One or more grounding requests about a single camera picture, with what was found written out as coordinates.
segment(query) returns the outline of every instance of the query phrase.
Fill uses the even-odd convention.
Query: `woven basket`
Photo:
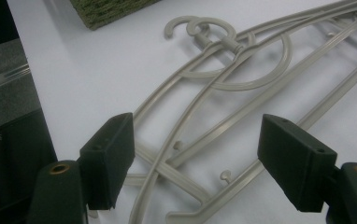
[[[95,30],[160,0],[70,0],[86,27]]]

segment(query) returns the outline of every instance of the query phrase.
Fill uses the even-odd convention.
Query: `white table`
[[[264,21],[331,2],[334,1],[164,0],[90,31],[69,0],[8,0],[59,160],[76,160],[79,149],[107,119],[120,113],[134,112],[158,85],[200,52],[184,26],[175,30],[171,40],[164,38],[164,26],[170,20],[184,15],[215,17],[242,31]],[[312,28],[303,32],[314,40],[303,44],[300,38],[294,43],[303,46],[304,52],[315,49],[317,45],[314,43],[323,39],[322,34],[313,34]],[[334,65],[331,70],[323,71],[326,75],[331,72],[338,77],[341,72],[349,73],[357,64],[357,53],[346,54],[340,50],[329,54],[311,69],[316,69],[317,75],[318,67],[328,65],[343,54],[344,65]],[[265,69],[268,68],[266,62],[279,58],[279,54],[269,55],[269,58],[264,56],[267,57],[263,59],[262,68]],[[220,143],[210,146],[210,153],[204,152],[193,158],[180,171],[216,193],[224,186],[219,180],[222,170],[230,169],[233,176],[238,175],[256,158],[263,113],[298,121],[334,87],[336,81],[330,77],[309,77],[311,69],[308,76],[299,78],[295,85],[277,95],[275,101],[252,113]],[[313,89],[309,89],[308,84],[313,84]],[[167,127],[173,125],[180,109],[199,90],[190,82],[187,86],[180,86],[176,90],[179,96],[167,101],[162,112],[156,111],[155,116],[139,128],[138,138],[159,147],[168,133]],[[293,97],[293,92],[299,90],[304,92]],[[225,111],[237,104],[236,98],[241,99],[236,95],[219,97],[206,107],[217,106]],[[190,125],[192,131],[184,134],[184,142],[223,114],[210,108],[203,110],[210,112],[210,119],[196,117],[201,123]],[[338,167],[346,161],[357,161],[357,85],[309,132],[338,152]],[[223,149],[227,152],[219,154],[218,150]],[[147,171],[149,166],[144,164],[136,159],[130,172]],[[90,222],[127,223],[137,193],[138,188],[124,187],[117,209],[102,211],[99,219],[90,219]],[[177,187],[162,183],[153,192],[145,223],[164,223],[167,212],[194,211],[198,206],[191,196]],[[208,223],[324,223],[324,217],[325,214],[296,212],[272,177],[263,172]]]

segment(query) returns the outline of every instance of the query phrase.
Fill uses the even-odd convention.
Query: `curved plastic rod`
[[[277,39],[279,39],[280,34],[283,34],[283,33],[292,34],[293,32],[298,31],[299,29],[301,29],[305,26],[309,26],[312,23],[315,23],[318,21],[325,21],[327,19],[339,16],[342,14],[351,13],[351,12],[354,12],[354,10],[356,10],[356,9],[357,9],[357,1],[346,4],[342,7],[334,8],[330,11],[325,11],[320,14],[316,14],[308,19],[297,22],[294,26],[288,27],[286,29],[283,29],[279,33],[269,36],[268,38],[261,41],[259,43],[259,45],[268,44],[268,43],[272,43],[272,42],[276,41]]]
[[[207,25],[214,24],[220,26],[222,29],[224,29],[227,32],[226,35],[227,38],[236,39],[236,30],[231,24],[229,24],[226,21],[222,21],[220,19],[210,18],[210,17],[197,18],[195,20],[188,22],[187,24],[188,35],[195,36],[199,34],[199,32],[196,31],[196,27],[205,24]]]
[[[170,212],[166,215],[167,224],[198,224],[204,223],[233,199],[249,182],[264,170],[260,161],[255,161],[245,172],[238,176],[228,186],[217,193],[210,201],[195,213]]]
[[[214,49],[216,47],[220,47],[219,44],[214,44],[213,46],[210,46],[210,53],[216,52],[218,49]],[[159,94],[155,94],[156,97],[153,97],[153,102],[155,103],[158,98],[164,94],[163,91],[159,91]],[[152,157],[152,154],[150,153],[149,149],[146,149],[145,147],[142,147],[139,142],[136,141],[136,154],[140,156],[141,158],[145,159],[149,163],[153,163],[153,161],[150,158]],[[208,193],[199,185],[197,185],[195,182],[193,182],[190,178],[187,176],[177,172],[173,168],[171,168],[169,165],[162,164],[160,167],[157,169],[158,173],[160,173],[162,176],[166,177],[169,179],[171,182],[176,184],[178,187],[182,188],[184,191],[188,192],[190,195],[192,195],[195,199],[197,199],[200,203],[204,203],[207,201],[210,197]],[[126,181],[126,184],[131,184],[131,185],[140,185],[144,181],[144,176],[143,175],[132,175],[128,176],[128,179]]]
[[[278,65],[268,75],[253,81],[243,83],[215,82],[211,87],[220,91],[248,91],[269,84],[278,78],[281,74],[284,73],[284,71],[286,71],[293,56],[293,46],[289,36],[282,34],[280,37],[283,43],[283,54]]]
[[[190,22],[192,20],[195,19],[199,19],[199,17],[195,17],[195,16],[182,16],[182,17],[177,17],[173,20],[171,20],[170,22],[167,23],[167,25],[164,27],[164,36],[166,38],[170,38],[173,35],[173,30],[175,29],[176,26],[182,24],[182,23],[187,23]],[[201,34],[202,35],[208,35],[210,34],[210,27],[208,26],[208,24],[204,24],[201,27]]]
[[[267,21],[261,24],[258,24],[256,26],[253,26],[247,30],[244,30],[242,32],[239,32],[237,34],[237,41],[241,40],[242,37],[246,36],[246,33],[249,31],[253,31],[255,34],[260,33],[260,31],[268,30],[271,28],[277,28],[280,27],[281,25],[285,25],[289,22],[294,22],[294,21],[303,21],[310,19],[311,17],[320,15],[325,13],[326,11],[332,11],[333,9],[347,9],[347,7],[351,7],[353,10],[357,7],[357,1],[356,2],[336,2],[332,3],[326,6],[322,7],[315,7],[306,11],[298,12],[289,16],[281,17],[276,20],[272,21]]]
[[[173,167],[178,167],[190,157],[194,156],[200,150],[202,150],[206,145],[212,142],[214,139],[223,134],[226,130],[234,126],[241,119],[246,117],[252,110],[257,108],[259,105],[263,104],[266,100],[273,97],[278,91],[283,89],[290,81],[292,81],[296,76],[298,76],[301,72],[315,63],[321,56],[323,56],[328,50],[332,49],[339,42],[349,36],[357,29],[357,20],[347,27],[345,30],[338,33],[331,39],[329,39],[324,45],[313,51],[309,54],[305,59],[303,59],[300,63],[294,66],[290,71],[287,72],[287,75],[281,77],[274,85],[260,93],[253,100],[251,100],[248,104],[243,105],[239,108],[235,113],[233,113],[230,117],[222,120],[212,129],[207,131],[201,137],[197,138],[193,141],[188,147],[182,149],[178,154],[173,156],[171,159],[167,161],[167,163],[171,164]]]
[[[212,44],[206,47],[199,55],[191,59],[189,62],[184,64],[180,69],[170,76],[163,84],[161,84],[148,98],[145,100],[141,106],[134,113],[134,125],[137,125],[139,121],[144,117],[147,111],[163,97],[172,86],[174,86],[182,77],[180,73],[183,71],[194,69],[197,65],[203,62],[206,58],[210,57],[215,52],[222,49],[222,45],[219,43]]]
[[[154,153],[151,153],[150,149],[147,149],[146,146],[142,145],[138,141],[136,141],[135,146],[136,153],[139,157],[141,157],[149,164],[153,164],[155,162],[156,156]],[[172,166],[166,164],[165,162],[162,162],[158,167],[156,167],[156,171],[161,176],[163,176],[164,178],[171,181],[179,188],[183,189],[185,192],[193,196],[201,204],[207,202],[211,198],[204,188],[202,188],[197,183],[192,181],[189,177],[182,174],[181,172],[174,169]],[[144,176],[137,175],[137,178],[139,177],[141,179],[145,179]]]
[[[248,32],[246,35],[243,35],[242,38],[243,39],[247,38],[249,40],[248,46],[253,46],[256,44],[256,38],[253,32]],[[219,73],[222,72],[222,70],[223,68],[214,71],[209,71],[209,72],[183,71],[180,75],[182,77],[187,77],[187,78],[210,78],[210,77],[217,76]]]
[[[297,125],[307,130],[319,118],[328,111],[342,96],[346,94],[357,83],[357,68],[347,76],[336,88],[334,88],[320,103],[306,114]],[[220,191],[207,204],[202,205],[201,209],[195,213],[169,213],[166,216],[166,223],[203,223],[215,214],[221,207],[233,199],[239,191],[245,188],[249,182],[264,170],[259,160],[238,176],[227,187]]]
[[[154,164],[150,168],[150,171],[145,179],[144,185],[141,187],[140,192],[136,197],[135,205],[132,209],[129,223],[141,223],[141,220],[146,210],[146,204],[149,202],[150,199],[152,188],[155,185],[155,182],[158,178],[158,173],[155,172],[157,166],[159,166],[162,161],[166,160],[168,149],[172,148],[173,144],[175,143],[175,139],[177,139],[178,136],[181,134],[181,132],[185,127],[185,124],[191,118],[193,112],[200,106],[200,104],[207,98],[207,96],[211,94],[212,91],[212,89],[210,88],[211,84],[216,80],[223,81],[232,73],[233,70],[235,70],[239,65],[245,62],[251,56],[251,54],[252,51],[250,51],[250,53],[245,52],[245,50],[239,52],[238,55],[240,56],[235,57],[234,62],[232,64],[228,65],[220,75],[214,77],[198,93],[195,99],[193,99],[190,105],[186,108],[183,115],[181,116],[181,118],[178,120],[175,127],[173,128],[172,132],[168,135],[166,141],[164,142],[161,150],[159,151],[154,161]]]

